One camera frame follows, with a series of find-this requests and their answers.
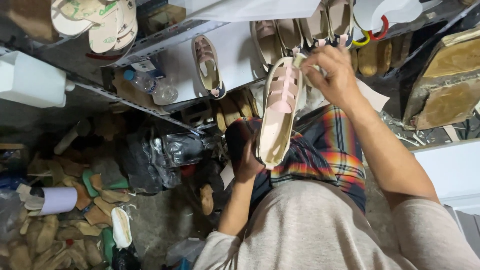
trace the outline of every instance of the hand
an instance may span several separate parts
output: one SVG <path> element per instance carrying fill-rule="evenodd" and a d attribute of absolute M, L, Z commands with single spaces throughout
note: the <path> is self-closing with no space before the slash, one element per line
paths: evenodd
<path fill-rule="evenodd" d="M 318 65 L 327 72 L 324 78 L 320 72 L 310 65 Z M 302 72 L 310 82 L 319 89 L 330 103 L 346 111 L 353 103 L 363 100 L 355 80 L 348 50 L 341 46 L 330 45 L 318 47 L 301 65 Z"/>
<path fill-rule="evenodd" d="M 265 165 L 257 161 L 253 155 L 253 146 L 255 145 L 255 140 L 257 139 L 258 131 L 255 132 L 250 139 L 248 139 L 245 147 L 243 148 L 243 156 L 241 157 L 240 165 L 235 173 L 235 179 L 237 181 L 246 181 L 251 178 L 255 178 L 257 173 L 259 173 Z"/>

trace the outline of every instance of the plastic water bottle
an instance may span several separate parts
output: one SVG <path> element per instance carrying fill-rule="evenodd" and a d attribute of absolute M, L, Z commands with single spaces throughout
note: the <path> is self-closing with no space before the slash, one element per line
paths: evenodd
<path fill-rule="evenodd" d="M 138 90 L 161 99 L 163 103 L 168 104 L 177 100 L 178 91 L 174 87 L 161 83 L 146 72 L 126 70 L 123 78 L 129 80 Z"/>

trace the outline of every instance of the blue bottle cap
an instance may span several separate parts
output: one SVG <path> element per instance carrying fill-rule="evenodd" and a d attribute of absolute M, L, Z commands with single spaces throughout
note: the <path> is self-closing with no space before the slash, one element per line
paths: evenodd
<path fill-rule="evenodd" d="M 133 80 L 133 77 L 135 77 L 135 72 L 133 72 L 133 70 L 126 70 L 124 73 L 123 73 L 123 78 L 125 80 Z"/>

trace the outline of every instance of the shoe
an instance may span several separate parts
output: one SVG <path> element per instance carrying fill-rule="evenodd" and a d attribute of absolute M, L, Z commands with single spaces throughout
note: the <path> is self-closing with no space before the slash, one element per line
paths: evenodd
<path fill-rule="evenodd" d="M 213 99 L 223 98 L 227 92 L 218 70 L 216 51 L 212 42 L 204 35 L 200 35 L 193 40 L 192 48 L 198 75 L 208 95 Z"/>
<path fill-rule="evenodd" d="M 302 74 L 292 62 L 292 57 L 278 60 L 265 82 L 264 116 L 256 156 L 268 170 L 282 162 L 290 147 L 292 124 L 303 86 Z"/>
<path fill-rule="evenodd" d="M 332 46 L 341 44 L 350 48 L 353 40 L 353 0 L 330 0 L 327 13 Z"/>
<path fill-rule="evenodd" d="M 299 20 L 309 50 L 330 44 L 330 26 L 323 2 L 318 4 L 311 17 Z"/>
<path fill-rule="evenodd" d="M 265 71 L 268 72 L 282 58 L 282 45 L 276 32 L 275 21 L 251 21 L 250 31 L 252 32 L 253 42 L 257 47 L 260 61 Z"/>
<path fill-rule="evenodd" d="M 294 57 L 303 47 L 303 35 L 297 19 L 275 20 L 283 56 Z"/>

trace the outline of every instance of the person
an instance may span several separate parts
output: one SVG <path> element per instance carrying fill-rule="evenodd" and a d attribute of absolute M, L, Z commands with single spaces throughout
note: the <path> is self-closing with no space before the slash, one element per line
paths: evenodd
<path fill-rule="evenodd" d="M 317 48 L 301 71 L 331 105 L 298 121 L 271 171 L 252 154 L 261 120 L 227 129 L 232 194 L 193 269 L 480 269 L 426 172 L 360 93 L 349 52 Z M 392 211 L 399 250 L 382 247 L 365 219 L 361 150 Z"/>

